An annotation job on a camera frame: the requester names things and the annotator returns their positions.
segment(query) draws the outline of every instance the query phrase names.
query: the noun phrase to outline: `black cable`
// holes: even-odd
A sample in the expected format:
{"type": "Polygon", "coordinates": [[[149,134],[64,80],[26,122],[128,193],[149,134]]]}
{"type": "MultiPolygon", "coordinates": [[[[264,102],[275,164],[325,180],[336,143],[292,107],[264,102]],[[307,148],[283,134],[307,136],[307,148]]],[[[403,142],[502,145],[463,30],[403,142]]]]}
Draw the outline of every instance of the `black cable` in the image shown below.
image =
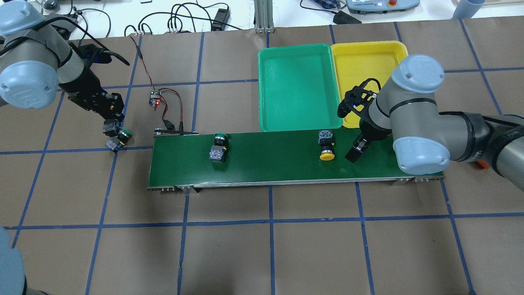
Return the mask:
{"type": "Polygon", "coordinates": [[[79,9],[78,11],[86,11],[86,10],[94,10],[94,11],[98,11],[98,12],[101,12],[103,14],[105,14],[107,16],[107,20],[109,20],[109,29],[107,30],[107,34],[105,34],[105,38],[109,37],[109,33],[111,33],[111,18],[109,17],[109,14],[107,14],[107,12],[103,11],[103,10],[100,10],[100,9],[96,9],[96,8],[84,8],[84,9],[79,9]]]}
{"type": "Polygon", "coordinates": [[[73,12],[73,0],[71,0],[71,9],[70,9],[69,12],[67,13],[67,16],[70,16],[70,15],[71,15],[71,12],[73,12]]]}
{"type": "Polygon", "coordinates": [[[34,26],[32,29],[35,30],[35,31],[38,31],[39,29],[42,29],[43,27],[45,27],[45,26],[47,26],[47,25],[49,25],[51,23],[54,23],[54,22],[56,22],[58,20],[65,20],[66,22],[70,22],[73,26],[77,27],[80,31],[84,32],[91,39],[93,39],[93,41],[95,41],[98,45],[102,46],[103,49],[109,50],[105,45],[100,43],[100,41],[98,41],[98,39],[93,37],[93,35],[89,34],[87,30],[84,30],[84,28],[82,28],[79,24],[75,23],[70,18],[65,17],[65,16],[58,16],[58,17],[55,17],[55,18],[52,18],[52,19],[44,20],[40,24],[34,26]]]}
{"type": "Polygon", "coordinates": [[[83,19],[84,22],[85,22],[85,32],[84,32],[84,36],[82,36],[82,38],[80,39],[80,41],[82,41],[82,40],[85,38],[85,34],[87,34],[87,32],[88,32],[89,24],[88,24],[88,20],[85,19],[85,17],[83,16],[83,13],[79,13],[78,15],[79,15],[80,17],[82,17],[82,19],[83,19]]]}
{"type": "Polygon", "coordinates": [[[374,81],[375,83],[377,83],[378,90],[380,91],[382,89],[382,87],[380,87],[380,82],[377,79],[375,79],[375,78],[368,78],[367,81],[374,81]]]}
{"type": "MultiPolygon", "coordinates": [[[[139,24],[141,24],[141,23],[144,21],[144,19],[146,19],[147,17],[150,17],[151,15],[155,15],[155,14],[170,14],[170,15],[174,15],[173,13],[169,13],[169,12],[153,12],[153,13],[150,13],[150,14],[144,16],[144,17],[140,20],[139,24]]],[[[201,20],[212,20],[212,19],[202,18],[202,17],[196,17],[196,16],[187,16],[187,15],[178,15],[178,16],[181,16],[181,17],[191,17],[191,18],[194,18],[194,19],[201,19],[201,20]]],[[[216,22],[216,23],[218,23],[218,24],[220,24],[220,25],[226,25],[226,26],[228,26],[228,27],[232,27],[233,29],[242,30],[242,29],[239,28],[239,27],[235,27],[235,26],[230,25],[230,24],[227,24],[227,23],[219,22],[219,21],[217,21],[217,20],[213,20],[213,21],[216,22]]]]}
{"type": "Polygon", "coordinates": [[[185,6],[182,6],[182,4],[175,4],[175,5],[171,6],[171,14],[173,14],[174,7],[177,6],[177,5],[178,5],[179,7],[177,8],[177,11],[174,13],[174,16],[177,16],[178,10],[179,10],[181,7],[184,7],[184,8],[188,11],[189,15],[191,16],[191,22],[193,23],[193,30],[194,30],[195,33],[196,33],[196,32],[197,32],[197,27],[195,26],[195,21],[194,21],[194,19],[193,19],[193,14],[192,14],[191,11],[189,10],[189,8],[187,8],[187,7],[185,7],[185,6]]]}
{"type": "Polygon", "coordinates": [[[209,15],[209,12],[208,12],[207,9],[205,9],[204,7],[202,7],[202,6],[199,5],[199,4],[192,3],[192,2],[186,2],[186,3],[180,4],[180,7],[178,7],[178,8],[177,8],[177,11],[175,11],[175,13],[174,13],[175,16],[178,14],[178,10],[179,10],[181,7],[184,7],[186,10],[189,11],[189,9],[186,7],[186,5],[195,5],[195,6],[197,6],[198,8],[201,8],[202,10],[204,10],[205,13],[208,15],[208,19],[209,19],[209,27],[210,27],[209,30],[211,30],[211,28],[213,27],[213,21],[211,20],[211,15],[209,15]]]}
{"type": "Polygon", "coordinates": [[[305,7],[305,6],[302,5],[302,1],[304,1],[304,0],[300,0],[300,7],[302,7],[302,8],[309,9],[309,10],[323,11],[323,12],[329,12],[329,13],[332,13],[332,14],[336,14],[336,12],[331,11],[331,10],[326,10],[326,9],[316,9],[316,8],[311,8],[311,7],[305,7]]]}
{"type": "Polygon", "coordinates": [[[171,24],[171,20],[172,19],[175,19],[174,20],[174,23],[176,25],[177,23],[177,19],[180,21],[180,29],[177,31],[177,33],[180,33],[182,31],[182,28],[184,27],[184,23],[182,22],[182,20],[178,17],[178,16],[171,16],[168,20],[167,20],[167,29],[172,29],[174,31],[174,28],[171,26],[170,27],[170,24],[171,24]]]}
{"type": "Polygon", "coordinates": [[[146,23],[142,23],[142,32],[144,32],[144,34],[146,33],[146,31],[144,30],[144,26],[147,26],[149,28],[149,32],[151,33],[151,35],[153,35],[153,31],[151,30],[151,27],[146,23]]]}
{"type": "Polygon", "coordinates": [[[215,4],[209,5],[209,6],[204,6],[204,8],[213,7],[213,6],[219,5],[219,4],[224,4],[227,7],[227,10],[229,10],[229,5],[227,3],[224,3],[224,2],[218,2],[218,3],[215,3],[215,4]]]}
{"type": "Polygon", "coordinates": [[[4,55],[9,50],[16,48],[18,45],[24,43],[28,39],[28,37],[20,37],[12,42],[9,42],[9,44],[7,44],[7,46],[5,46],[4,49],[2,49],[2,51],[0,51],[0,56],[4,55]]]}
{"type": "Polygon", "coordinates": [[[135,26],[133,26],[133,25],[127,25],[126,28],[124,29],[124,37],[127,36],[126,31],[127,31],[127,29],[129,29],[129,28],[132,28],[132,29],[135,31],[135,34],[138,35],[138,31],[136,30],[135,26]]]}

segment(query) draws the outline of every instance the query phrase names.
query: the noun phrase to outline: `metal bracket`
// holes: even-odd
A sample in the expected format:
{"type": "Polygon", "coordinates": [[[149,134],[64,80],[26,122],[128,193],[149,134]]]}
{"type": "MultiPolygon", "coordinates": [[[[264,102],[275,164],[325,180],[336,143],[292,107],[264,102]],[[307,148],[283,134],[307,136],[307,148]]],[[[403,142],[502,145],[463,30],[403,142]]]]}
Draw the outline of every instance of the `metal bracket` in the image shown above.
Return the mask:
{"type": "Polygon", "coordinates": [[[412,177],[403,177],[397,178],[391,186],[400,186],[405,185],[410,182],[429,182],[434,180],[444,179],[444,176],[412,176],[412,177]]]}
{"type": "Polygon", "coordinates": [[[273,33],[273,1],[255,0],[255,32],[273,33]]]}
{"type": "Polygon", "coordinates": [[[188,186],[177,186],[177,188],[183,190],[186,193],[189,192],[190,194],[198,194],[202,190],[202,188],[197,188],[197,187],[194,187],[194,186],[191,186],[191,185],[188,185],[188,186]]]}

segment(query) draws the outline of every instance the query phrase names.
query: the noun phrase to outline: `cable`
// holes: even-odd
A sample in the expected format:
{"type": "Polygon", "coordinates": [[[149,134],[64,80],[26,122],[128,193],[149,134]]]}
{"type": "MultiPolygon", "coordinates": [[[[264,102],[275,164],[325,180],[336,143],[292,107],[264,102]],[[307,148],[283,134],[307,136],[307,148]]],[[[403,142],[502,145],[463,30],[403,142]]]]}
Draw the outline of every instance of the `cable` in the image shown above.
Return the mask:
{"type": "MultiPolygon", "coordinates": [[[[150,13],[150,14],[144,16],[144,17],[140,20],[139,24],[141,24],[141,23],[144,21],[144,19],[146,19],[147,17],[150,17],[151,15],[155,15],[155,14],[170,14],[170,15],[174,15],[173,13],[169,13],[169,12],[153,12],[153,13],[150,13]]],[[[187,16],[187,15],[178,15],[178,16],[180,16],[180,17],[191,17],[191,18],[194,18],[194,19],[201,19],[201,20],[212,20],[212,19],[202,18],[202,17],[196,17],[196,16],[187,16]]],[[[230,24],[227,24],[227,23],[219,22],[219,21],[217,21],[217,20],[214,20],[214,21],[215,21],[216,23],[218,23],[218,24],[226,25],[226,26],[231,27],[231,28],[233,28],[233,29],[242,30],[242,29],[239,28],[239,27],[235,27],[235,26],[230,25],[230,24]]]]}
{"type": "Polygon", "coordinates": [[[89,29],[89,24],[88,24],[88,20],[85,19],[85,17],[82,15],[82,13],[79,13],[78,14],[80,17],[82,17],[82,19],[84,20],[85,22],[85,33],[84,33],[84,36],[82,36],[82,38],[80,38],[80,40],[83,40],[85,38],[85,34],[88,33],[88,29],[89,29]]]}
{"type": "Polygon", "coordinates": [[[149,77],[149,82],[151,82],[151,87],[153,87],[153,90],[156,90],[155,89],[155,84],[153,84],[153,80],[151,79],[151,75],[149,74],[149,71],[147,70],[147,67],[146,67],[146,63],[144,62],[144,56],[142,55],[142,51],[140,50],[140,47],[138,47],[138,44],[136,43],[136,41],[133,39],[132,36],[130,36],[130,38],[131,38],[131,40],[133,40],[133,43],[135,44],[136,52],[138,54],[138,57],[142,61],[142,64],[144,65],[144,69],[146,70],[146,74],[149,77]]]}
{"type": "Polygon", "coordinates": [[[382,89],[382,87],[380,86],[380,82],[377,79],[375,79],[375,78],[368,78],[366,81],[374,81],[375,83],[377,83],[378,91],[380,91],[382,89]]]}
{"type": "Polygon", "coordinates": [[[162,87],[160,89],[158,89],[160,91],[160,93],[162,93],[163,91],[167,91],[167,92],[172,92],[174,93],[174,95],[176,95],[180,101],[180,121],[184,121],[184,111],[183,111],[183,106],[182,106],[182,98],[180,97],[180,94],[178,94],[178,92],[174,89],[171,89],[171,88],[167,88],[167,87],[162,87]]]}
{"type": "Polygon", "coordinates": [[[86,10],[94,10],[94,11],[98,11],[98,12],[101,12],[103,14],[105,14],[107,16],[107,20],[109,20],[109,29],[107,30],[107,34],[105,34],[105,38],[109,37],[109,33],[111,33],[111,18],[109,17],[109,14],[107,14],[107,12],[103,11],[103,10],[100,10],[100,9],[96,9],[96,8],[84,8],[84,9],[79,9],[77,11],[81,11],[81,12],[84,12],[86,10]]]}
{"type": "Polygon", "coordinates": [[[129,28],[132,28],[132,29],[135,31],[135,34],[138,35],[138,31],[136,30],[135,26],[133,26],[133,25],[127,25],[126,28],[124,29],[124,37],[127,36],[126,31],[127,31],[127,29],[129,29],[129,28]]]}
{"type": "Polygon", "coordinates": [[[182,22],[182,20],[178,17],[178,16],[171,16],[168,20],[167,20],[167,29],[172,29],[174,31],[174,28],[171,26],[169,26],[171,24],[171,20],[172,19],[175,19],[174,22],[175,22],[175,25],[177,23],[177,19],[180,21],[180,29],[177,31],[177,33],[180,33],[182,31],[182,28],[184,27],[184,23],[182,22]]]}
{"type": "Polygon", "coordinates": [[[224,2],[218,2],[218,3],[215,3],[215,4],[209,5],[209,6],[204,6],[204,8],[213,7],[213,6],[219,5],[219,4],[224,4],[227,7],[227,10],[229,10],[229,5],[227,3],[224,3],[224,2]]]}
{"type": "MultiPolygon", "coordinates": [[[[177,16],[177,13],[178,13],[178,10],[179,10],[181,7],[184,7],[184,8],[188,11],[188,13],[189,13],[189,15],[190,15],[190,17],[191,17],[191,22],[193,23],[193,30],[194,30],[194,32],[196,33],[196,32],[197,32],[197,27],[195,26],[195,21],[194,21],[194,19],[193,19],[193,14],[192,14],[191,11],[189,10],[189,8],[187,8],[187,7],[185,7],[185,6],[182,6],[182,4],[175,4],[175,5],[173,5],[173,6],[171,7],[171,14],[173,15],[174,7],[177,6],[177,5],[178,5],[179,7],[177,8],[177,11],[174,13],[174,16],[176,17],[176,16],[177,16]]],[[[175,28],[177,27],[177,22],[176,22],[176,20],[175,20],[175,23],[174,23],[174,27],[175,27],[175,28]]]]}
{"type": "Polygon", "coordinates": [[[332,13],[332,14],[336,14],[336,12],[331,11],[331,10],[326,10],[326,9],[316,9],[316,8],[311,8],[311,7],[305,7],[305,6],[302,5],[302,1],[304,1],[304,0],[300,0],[300,7],[302,7],[302,8],[309,9],[309,10],[323,11],[323,12],[329,12],[329,13],[332,13]]]}
{"type": "Polygon", "coordinates": [[[207,9],[205,9],[204,7],[202,7],[201,5],[199,4],[196,4],[196,3],[192,3],[192,2],[186,2],[186,3],[183,3],[183,4],[180,4],[180,6],[177,8],[177,11],[175,11],[174,15],[176,16],[178,14],[178,10],[181,8],[181,7],[184,7],[187,11],[189,11],[189,9],[186,7],[186,5],[195,5],[197,6],[198,8],[201,8],[202,10],[205,11],[205,13],[208,15],[208,19],[209,19],[209,26],[210,26],[210,30],[211,30],[211,27],[213,27],[213,21],[211,20],[211,15],[209,15],[209,12],[207,9]]]}
{"type": "Polygon", "coordinates": [[[26,40],[29,40],[29,38],[28,37],[20,37],[20,38],[17,38],[15,40],[13,40],[12,42],[9,42],[4,47],[4,49],[2,49],[2,51],[0,51],[0,56],[4,55],[9,50],[16,48],[18,45],[24,43],[26,40]]]}
{"type": "Polygon", "coordinates": [[[73,0],[71,0],[71,9],[70,9],[69,12],[67,13],[67,16],[70,16],[70,15],[71,15],[71,12],[73,12],[73,0]]]}
{"type": "Polygon", "coordinates": [[[77,27],[80,31],[84,32],[86,35],[88,35],[91,39],[93,39],[93,41],[95,41],[98,45],[102,46],[102,49],[107,49],[109,50],[105,45],[103,45],[102,43],[100,43],[100,41],[98,41],[98,39],[96,39],[95,37],[93,37],[91,34],[88,33],[87,30],[84,30],[84,28],[82,28],[79,24],[75,23],[74,21],[72,21],[71,19],[69,19],[68,17],[65,17],[65,16],[58,16],[58,17],[55,17],[55,18],[52,18],[52,19],[48,19],[48,20],[44,20],[43,22],[41,22],[40,24],[34,26],[33,28],[31,28],[32,30],[35,30],[35,31],[38,31],[39,29],[42,29],[43,27],[51,24],[51,23],[54,23],[58,20],[65,20],[66,22],[70,22],[71,24],[73,24],[75,27],[77,27]]]}
{"type": "Polygon", "coordinates": [[[149,28],[149,32],[151,33],[151,35],[153,35],[153,31],[151,30],[151,27],[146,23],[142,23],[142,32],[144,32],[144,34],[146,33],[146,30],[144,30],[144,26],[147,26],[149,28]]]}

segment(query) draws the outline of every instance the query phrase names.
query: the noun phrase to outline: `green tray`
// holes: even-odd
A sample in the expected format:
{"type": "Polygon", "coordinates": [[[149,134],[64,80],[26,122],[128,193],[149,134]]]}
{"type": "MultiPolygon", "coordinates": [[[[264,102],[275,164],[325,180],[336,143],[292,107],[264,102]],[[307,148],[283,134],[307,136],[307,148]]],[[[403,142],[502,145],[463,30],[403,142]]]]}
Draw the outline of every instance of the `green tray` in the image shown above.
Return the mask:
{"type": "MultiPolygon", "coordinates": [[[[214,135],[155,138],[149,189],[386,181],[413,178],[397,165],[391,136],[355,163],[344,158],[360,129],[332,130],[335,159],[321,161],[318,130],[228,134],[224,163],[211,162],[214,135]]],[[[429,179],[440,179],[442,173],[429,179]]]]}
{"type": "Polygon", "coordinates": [[[258,54],[260,129],[338,129],[339,93],[327,44],[276,47],[258,54]]]}

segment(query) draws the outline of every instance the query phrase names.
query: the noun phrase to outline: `conveyor belt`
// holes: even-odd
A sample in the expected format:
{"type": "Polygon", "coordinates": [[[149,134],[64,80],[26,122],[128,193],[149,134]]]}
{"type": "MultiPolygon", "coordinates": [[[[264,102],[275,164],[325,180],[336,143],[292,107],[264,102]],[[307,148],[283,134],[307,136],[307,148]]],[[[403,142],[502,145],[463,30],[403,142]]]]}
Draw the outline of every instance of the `conveyor belt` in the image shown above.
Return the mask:
{"type": "MultiPolygon", "coordinates": [[[[213,135],[158,136],[153,145],[149,189],[354,181],[404,181],[392,139],[375,142],[356,164],[344,158],[359,129],[332,130],[335,159],[321,161],[318,130],[228,134],[225,163],[209,160],[213,135]]],[[[441,179],[443,174],[418,179],[441,179]]]]}

